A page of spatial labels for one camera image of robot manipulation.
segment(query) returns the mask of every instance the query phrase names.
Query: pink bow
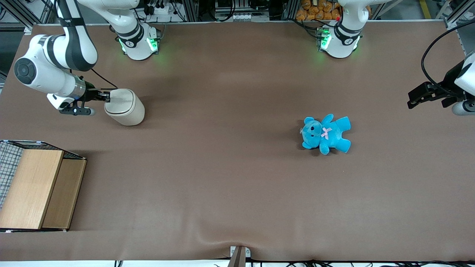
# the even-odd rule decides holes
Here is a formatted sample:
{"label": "pink bow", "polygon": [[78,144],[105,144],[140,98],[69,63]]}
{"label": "pink bow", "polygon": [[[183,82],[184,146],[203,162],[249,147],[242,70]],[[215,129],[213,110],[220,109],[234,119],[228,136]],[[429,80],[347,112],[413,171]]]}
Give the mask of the pink bow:
{"label": "pink bow", "polygon": [[331,131],[332,129],[331,128],[323,128],[322,129],[324,131],[324,133],[322,134],[322,137],[325,137],[326,140],[328,140],[328,132]]}

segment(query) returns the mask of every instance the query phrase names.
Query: metal grid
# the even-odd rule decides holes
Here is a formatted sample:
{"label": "metal grid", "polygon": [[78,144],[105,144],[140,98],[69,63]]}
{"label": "metal grid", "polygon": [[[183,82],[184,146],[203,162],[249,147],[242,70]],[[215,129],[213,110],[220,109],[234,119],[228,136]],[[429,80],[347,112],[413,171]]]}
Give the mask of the metal grid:
{"label": "metal grid", "polygon": [[10,143],[0,143],[0,210],[3,207],[13,176],[20,162],[23,148]]}
{"label": "metal grid", "polygon": [[81,157],[77,154],[72,152],[66,151],[64,149],[60,149],[59,147],[55,147],[50,145],[46,142],[42,141],[27,141],[27,140],[8,140],[10,144],[13,144],[18,147],[22,147],[24,149],[41,149],[41,150],[62,150],[64,151],[63,159],[73,159],[73,160],[83,160],[84,157]]}

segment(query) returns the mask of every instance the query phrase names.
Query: wire mesh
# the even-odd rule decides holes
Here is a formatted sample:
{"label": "wire mesh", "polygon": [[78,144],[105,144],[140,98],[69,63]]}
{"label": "wire mesh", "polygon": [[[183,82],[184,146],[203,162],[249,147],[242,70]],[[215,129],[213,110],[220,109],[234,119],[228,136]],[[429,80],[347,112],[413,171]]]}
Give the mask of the wire mesh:
{"label": "wire mesh", "polygon": [[10,189],[13,176],[20,162],[23,148],[10,143],[0,143],[0,210]]}

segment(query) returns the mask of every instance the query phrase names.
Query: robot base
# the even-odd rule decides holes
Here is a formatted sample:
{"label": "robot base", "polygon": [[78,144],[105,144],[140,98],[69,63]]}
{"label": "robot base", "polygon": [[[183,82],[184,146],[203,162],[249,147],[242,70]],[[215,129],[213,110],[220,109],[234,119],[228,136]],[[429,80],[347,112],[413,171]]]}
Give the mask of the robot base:
{"label": "robot base", "polygon": [[[336,21],[330,22],[330,25],[335,25]],[[317,36],[322,37],[317,40],[317,47],[319,51],[325,51],[330,56],[335,58],[345,58],[356,49],[360,38],[356,39],[351,45],[344,45],[336,36],[333,27],[323,26],[318,28]]]}
{"label": "robot base", "polygon": [[144,30],[143,38],[134,48],[130,48],[120,41],[124,55],[128,55],[133,60],[144,60],[153,54],[158,54],[162,38],[161,32],[156,28],[147,23],[140,23],[140,25]]}

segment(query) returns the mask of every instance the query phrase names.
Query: orange packaged item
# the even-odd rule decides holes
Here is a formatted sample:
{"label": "orange packaged item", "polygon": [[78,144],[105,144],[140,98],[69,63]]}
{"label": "orange packaged item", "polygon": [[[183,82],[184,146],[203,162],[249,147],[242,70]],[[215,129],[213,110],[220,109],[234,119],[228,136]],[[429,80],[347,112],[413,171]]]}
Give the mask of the orange packaged item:
{"label": "orange packaged item", "polygon": [[307,11],[306,10],[298,10],[297,14],[295,15],[295,19],[298,21],[305,20],[307,18]]}
{"label": "orange packaged item", "polygon": [[323,8],[324,12],[330,12],[332,11],[333,3],[332,2],[327,2],[326,6]]}
{"label": "orange packaged item", "polygon": [[366,6],[366,9],[367,9],[368,12],[370,13],[370,14],[368,15],[368,18],[371,18],[371,15],[372,15],[372,14],[371,14],[371,7],[370,7],[370,6]]}
{"label": "orange packaged item", "polygon": [[327,1],[326,0],[319,0],[318,1],[318,9],[323,10],[326,7]]}
{"label": "orange packaged item", "polygon": [[331,20],[332,19],[332,14],[329,12],[325,12],[323,14],[323,20]]}
{"label": "orange packaged item", "polygon": [[313,6],[313,7],[309,8],[309,10],[308,10],[308,14],[309,14],[309,15],[314,15],[314,16],[315,16],[315,15],[318,13],[318,11],[319,11],[319,10],[318,10],[318,7],[316,7],[316,6]]}
{"label": "orange packaged item", "polygon": [[301,2],[302,8],[308,10],[312,6],[311,0],[302,0]]}
{"label": "orange packaged item", "polygon": [[323,19],[323,10],[320,10],[316,15],[315,19],[321,20]]}
{"label": "orange packaged item", "polygon": [[338,9],[332,10],[332,19],[333,20],[336,20],[339,16],[340,16],[340,12],[338,11]]}

